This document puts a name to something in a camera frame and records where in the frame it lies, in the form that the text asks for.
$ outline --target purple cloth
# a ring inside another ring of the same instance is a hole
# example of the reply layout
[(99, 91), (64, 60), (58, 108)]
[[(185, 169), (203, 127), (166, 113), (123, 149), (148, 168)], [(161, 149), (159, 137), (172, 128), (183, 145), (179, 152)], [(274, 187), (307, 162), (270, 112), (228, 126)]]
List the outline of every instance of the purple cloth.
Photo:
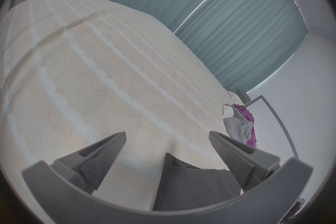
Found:
[[(252, 121), (254, 123), (254, 117), (249, 112), (249, 110), (246, 109), (245, 106), (235, 104), (234, 107), (239, 110), (239, 112), (243, 115), (244, 118), (246, 118), (248, 121)], [(252, 127), (250, 133), (251, 133), (251, 138), (246, 142), (246, 144), (249, 145), (249, 146), (256, 147), (257, 146), (257, 139), (255, 138), (254, 126)]]

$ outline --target bed sheet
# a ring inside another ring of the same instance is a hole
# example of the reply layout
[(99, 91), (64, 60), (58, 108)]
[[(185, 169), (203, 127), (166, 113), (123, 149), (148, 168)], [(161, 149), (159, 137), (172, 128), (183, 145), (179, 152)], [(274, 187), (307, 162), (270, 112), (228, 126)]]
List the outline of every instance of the bed sheet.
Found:
[(1, 157), (25, 203), (51, 221), (21, 171), (117, 132), (127, 142), (94, 196), (150, 210), (166, 152), (224, 169), (228, 92), (154, 17), (108, 0), (27, 0), (0, 24)]

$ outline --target ceiling tile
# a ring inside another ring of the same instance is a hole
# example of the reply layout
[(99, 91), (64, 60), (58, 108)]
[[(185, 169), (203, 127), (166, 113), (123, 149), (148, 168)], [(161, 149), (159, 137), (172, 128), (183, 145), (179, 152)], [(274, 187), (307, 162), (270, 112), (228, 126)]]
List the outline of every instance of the ceiling tile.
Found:
[(333, 15), (333, 11), (330, 9), (328, 4), (322, 0), (313, 0), (317, 10), (320, 14), (323, 29), (336, 36), (336, 20)]
[(325, 37), (336, 43), (336, 36), (334, 36), (330, 33), (325, 33)]
[(309, 27), (309, 33), (318, 34), (319, 36), (323, 36), (323, 37), (326, 36), (324, 31), (322, 31), (320, 29), (312, 28), (312, 27)]
[(308, 27), (324, 30), (322, 21), (313, 0), (297, 0)]

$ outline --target pile of clothes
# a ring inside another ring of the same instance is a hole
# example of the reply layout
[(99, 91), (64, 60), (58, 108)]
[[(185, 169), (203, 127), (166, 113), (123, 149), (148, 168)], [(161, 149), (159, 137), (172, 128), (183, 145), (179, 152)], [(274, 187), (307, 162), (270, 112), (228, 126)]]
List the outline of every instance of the pile of clothes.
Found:
[(254, 118), (245, 106), (239, 104), (223, 105), (223, 121), (227, 133), (233, 139), (256, 147)]

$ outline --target curtain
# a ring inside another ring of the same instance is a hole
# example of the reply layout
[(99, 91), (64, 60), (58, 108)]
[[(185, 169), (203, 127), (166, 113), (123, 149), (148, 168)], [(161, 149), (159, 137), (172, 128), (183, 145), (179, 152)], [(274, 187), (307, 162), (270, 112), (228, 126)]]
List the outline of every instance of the curtain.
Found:
[[(203, 0), (111, 0), (174, 32)], [(276, 71), (308, 30), (294, 0), (206, 0), (175, 32), (224, 86), (249, 91)]]

